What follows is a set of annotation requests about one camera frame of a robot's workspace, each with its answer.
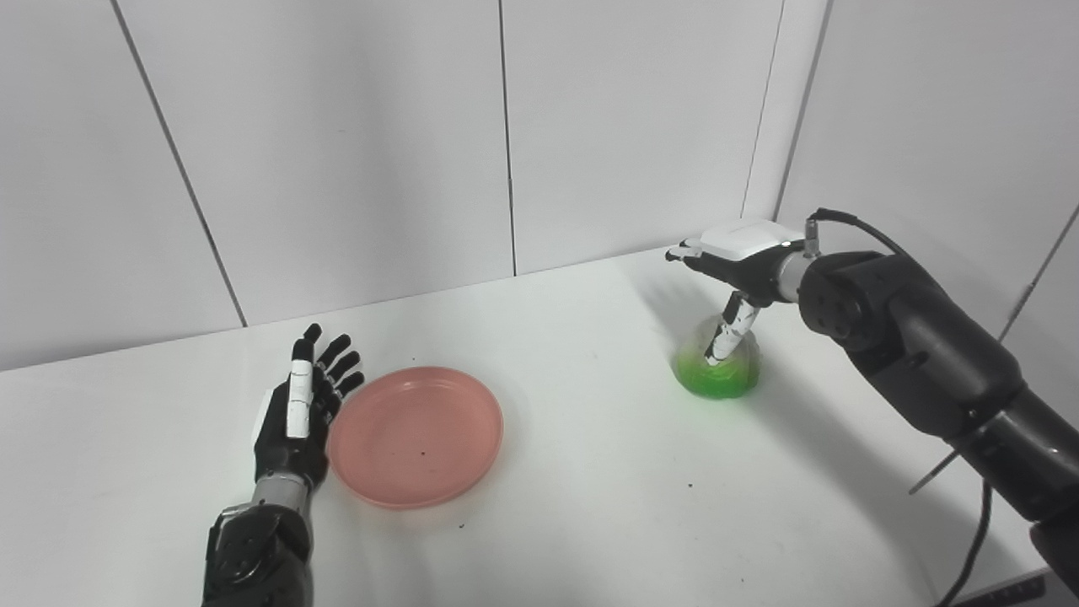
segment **robotic hand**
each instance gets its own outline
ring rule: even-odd
[[[326,479],[326,439],[344,397],[364,384],[345,377],[359,355],[347,335],[314,361],[322,328],[292,348],[288,380],[270,397],[255,442],[255,494],[221,512],[209,532],[203,607],[303,607],[311,604],[309,497]]]
[[[856,225],[892,253],[821,254],[817,221]],[[797,303],[914,428],[944,440],[1035,524],[1035,547],[1079,595],[1079,432],[1027,388],[1019,363],[899,245],[818,209],[805,235],[740,219],[667,252],[756,307]]]

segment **green object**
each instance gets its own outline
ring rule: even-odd
[[[709,399],[735,399],[756,386],[761,377],[761,349],[750,332],[726,359],[708,364],[705,351],[723,318],[700,323],[674,356],[674,376],[686,390]]]

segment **white table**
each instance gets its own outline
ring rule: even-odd
[[[651,250],[2,373],[0,603],[197,605],[207,528],[249,496],[259,400],[311,321],[350,333],[371,378],[475,375],[506,420],[494,468],[443,506],[380,510],[331,475],[318,607],[934,602],[979,479],[959,463],[907,497],[946,447],[793,306],[757,321],[754,392],[687,394],[670,355],[728,293]],[[1043,566],[1026,528],[996,501],[969,588]]]

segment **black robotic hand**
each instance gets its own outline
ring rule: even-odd
[[[364,383],[341,335],[314,359],[322,328],[292,348],[255,442],[255,495],[226,509],[209,532],[203,607],[308,607],[312,602],[308,501],[326,480],[326,439],[344,397]]]
[[[322,332],[317,325],[304,332],[292,348],[293,363],[299,360],[312,362],[314,345]],[[338,336],[312,365],[310,430],[306,438],[289,438],[286,432],[289,388],[295,376],[286,378],[274,389],[262,422],[262,430],[255,442],[256,482],[273,472],[288,473],[302,478],[308,489],[314,492],[326,480],[326,438],[329,436],[330,423],[341,409],[344,397],[364,384],[363,373],[356,372],[345,377],[359,363],[359,355],[354,350],[341,357],[351,345],[352,341],[347,335]]]

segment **robotic wrist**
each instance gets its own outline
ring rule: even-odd
[[[306,492],[314,493],[329,470],[325,452],[311,444],[297,442],[296,445],[278,444],[256,451],[255,482],[262,483],[271,478],[290,477],[301,480]]]
[[[218,516],[206,546],[203,607],[310,605],[308,495],[303,479],[272,473],[250,502]]]

